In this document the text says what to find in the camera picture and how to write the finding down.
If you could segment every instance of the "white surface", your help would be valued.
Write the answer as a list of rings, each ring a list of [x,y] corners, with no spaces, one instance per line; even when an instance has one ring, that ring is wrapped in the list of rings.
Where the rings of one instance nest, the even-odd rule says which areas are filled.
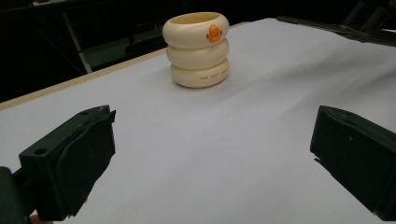
[[[117,153],[64,223],[383,223],[314,161],[318,107],[396,131],[396,49],[275,20],[230,30],[230,75],[174,83],[166,55],[0,112],[0,164],[74,116],[117,110]]]

